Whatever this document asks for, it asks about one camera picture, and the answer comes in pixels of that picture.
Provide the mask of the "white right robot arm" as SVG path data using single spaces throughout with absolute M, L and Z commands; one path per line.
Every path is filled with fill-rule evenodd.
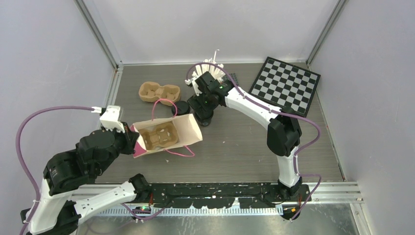
M 277 192 L 286 201 L 297 197 L 302 177 L 298 173 L 295 152 L 302 132 L 294 111 L 291 108 L 280 111 L 245 92 L 233 80 L 219 81 L 209 72 L 184 82 L 195 91 L 187 102 L 201 126 L 210 125 L 214 110 L 221 105 L 243 113 L 266 129 L 267 146 L 277 156 L 279 167 Z

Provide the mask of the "pink paper gift bag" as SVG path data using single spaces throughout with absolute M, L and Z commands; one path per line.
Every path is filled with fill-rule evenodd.
M 155 118 L 155 107 L 161 101 L 173 105 L 173 117 Z M 177 105 L 164 98 L 154 103 L 150 120 L 133 123 L 131 130 L 139 133 L 134 148 L 134 158 L 163 151 L 182 157 L 193 157 L 195 153 L 189 146 L 203 140 L 194 115 L 178 115 Z

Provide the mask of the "black paper coffee cup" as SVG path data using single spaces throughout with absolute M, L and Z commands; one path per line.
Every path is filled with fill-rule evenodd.
M 190 113 L 190 110 L 191 110 L 190 105 L 186 101 L 183 101 L 183 100 L 179 100 L 175 102 L 171 107 L 171 113 L 174 117 L 187 115 Z

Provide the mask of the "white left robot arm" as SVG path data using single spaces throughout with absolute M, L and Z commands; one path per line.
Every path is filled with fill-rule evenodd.
M 84 136 L 75 149 L 54 155 L 46 164 L 39 196 L 21 211 L 29 235 L 69 235 L 95 214 L 114 205 L 146 202 L 150 186 L 137 174 L 120 186 L 84 200 L 72 200 L 80 186 L 93 184 L 121 154 L 135 153 L 140 136 L 122 122 L 122 131 L 101 128 Z

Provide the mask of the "brown cardboard cup carrier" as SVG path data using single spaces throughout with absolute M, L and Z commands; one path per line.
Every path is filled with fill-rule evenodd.
M 159 150 L 176 144 L 178 132 L 173 122 L 164 122 L 139 130 L 147 150 Z

